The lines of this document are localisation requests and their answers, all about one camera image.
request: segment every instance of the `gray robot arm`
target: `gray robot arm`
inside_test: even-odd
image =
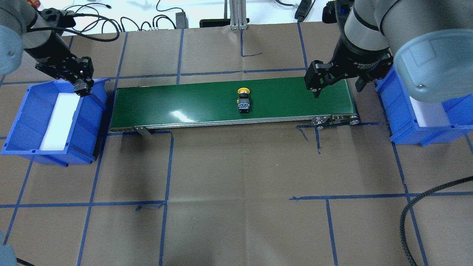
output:
[[[314,61],[306,87],[320,90],[359,77],[357,90],[391,67],[419,101],[440,102],[473,93],[473,1],[336,0],[323,21],[341,37],[331,62]]]
[[[58,16],[61,12],[48,9],[40,14],[24,0],[0,0],[0,74],[16,70],[24,50],[37,61],[36,69],[55,79],[68,80],[81,97],[89,95],[94,85],[92,60],[72,54],[56,31],[31,32],[51,26],[42,15]],[[69,22],[70,27],[75,25],[72,17]]]

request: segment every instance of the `black device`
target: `black device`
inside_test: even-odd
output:
[[[360,92],[374,79],[384,78],[393,64],[389,48],[365,50],[348,39],[345,24],[351,10],[357,16],[352,0],[330,1],[324,7],[322,21],[327,24],[338,23],[341,35],[332,60],[325,64],[319,60],[312,61],[304,76],[306,88],[313,92],[315,98],[319,97],[323,88],[342,79],[355,77],[359,77],[356,90]]]
[[[74,27],[74,12],[45,9],[35,13],[35,21],[41,16],[49,27]],[[59,37],[62,32],[51,31],[48,40],[41,46],[25,48],[38,62],[36,69],[55,79],[64,79],[74,85],[74,92],[81,96],[90,95],[94,86],[94,67],[90,57],[78,58]]]

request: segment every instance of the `conveyor belt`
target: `conveyor belt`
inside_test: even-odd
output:
[[[248,114],[238,112],[241,87],[251,90]],[[324,89],[317,99],[306,90],[303,77],[119,88],[111,130],[294,121],[337,114],[356,114],[344,80]]]

